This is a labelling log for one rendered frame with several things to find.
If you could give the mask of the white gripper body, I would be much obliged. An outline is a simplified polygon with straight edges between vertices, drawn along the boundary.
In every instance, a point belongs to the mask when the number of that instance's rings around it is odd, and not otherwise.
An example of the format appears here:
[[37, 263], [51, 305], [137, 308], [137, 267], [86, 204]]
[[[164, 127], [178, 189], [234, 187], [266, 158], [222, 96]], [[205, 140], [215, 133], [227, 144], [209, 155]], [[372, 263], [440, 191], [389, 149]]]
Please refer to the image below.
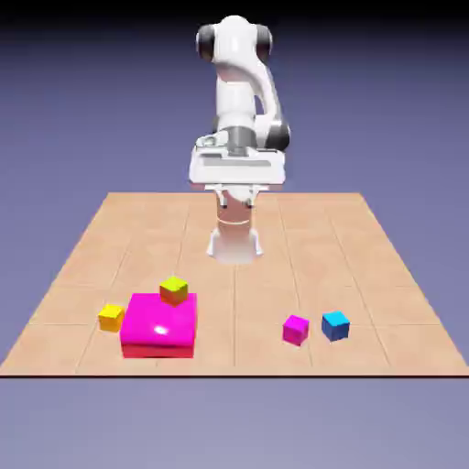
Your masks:
[[226, 147], [194, 147], [189, 181], [193, 186], [281, 186], [286, 180], [285, 154], [248, 147], [246, 156], [230, 156]]

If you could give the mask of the small lime yellow cube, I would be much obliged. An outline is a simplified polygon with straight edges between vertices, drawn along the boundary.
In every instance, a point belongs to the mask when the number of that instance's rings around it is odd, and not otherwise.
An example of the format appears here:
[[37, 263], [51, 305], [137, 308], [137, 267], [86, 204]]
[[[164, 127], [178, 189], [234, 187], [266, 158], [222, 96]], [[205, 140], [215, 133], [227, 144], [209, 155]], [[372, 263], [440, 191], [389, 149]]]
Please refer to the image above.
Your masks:
[[159, 284], [159, 296], [172, 306], [184, 302], [189, 295], [189, 285], [182, 278], [171, 276]]

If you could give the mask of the small magenta cube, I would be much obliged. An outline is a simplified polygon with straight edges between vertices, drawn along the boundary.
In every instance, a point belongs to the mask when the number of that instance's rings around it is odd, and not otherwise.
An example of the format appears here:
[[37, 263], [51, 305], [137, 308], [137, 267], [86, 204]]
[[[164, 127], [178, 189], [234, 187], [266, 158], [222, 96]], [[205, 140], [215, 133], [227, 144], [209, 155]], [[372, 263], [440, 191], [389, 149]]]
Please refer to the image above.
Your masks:
[[308, 338], [310, 329], [310, 322], [297, 315], [290, 315], [282, 326], [282, 340], [301, 346], [302, 343]]

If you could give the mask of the small blue cube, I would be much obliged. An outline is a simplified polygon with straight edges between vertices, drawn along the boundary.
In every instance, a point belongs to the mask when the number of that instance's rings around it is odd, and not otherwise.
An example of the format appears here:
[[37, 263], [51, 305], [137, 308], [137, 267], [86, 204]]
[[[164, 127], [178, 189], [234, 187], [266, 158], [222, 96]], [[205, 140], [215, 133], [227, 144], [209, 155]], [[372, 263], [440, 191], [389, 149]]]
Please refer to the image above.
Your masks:
[[341, 311], [331, 311], [322, 315], [322, 332], [330, 342], [347, 338], [350, 321]]

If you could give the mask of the large magenta box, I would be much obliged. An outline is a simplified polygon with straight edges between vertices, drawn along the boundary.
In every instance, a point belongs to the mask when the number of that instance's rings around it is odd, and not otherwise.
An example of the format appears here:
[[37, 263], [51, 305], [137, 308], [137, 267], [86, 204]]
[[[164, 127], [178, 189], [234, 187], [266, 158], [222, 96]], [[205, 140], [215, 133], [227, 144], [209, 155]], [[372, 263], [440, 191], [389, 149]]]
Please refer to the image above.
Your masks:
[[124, 358], [193, 358], [197, 295], [173, 306], [157, 293], [134, 293], [120, 330]]

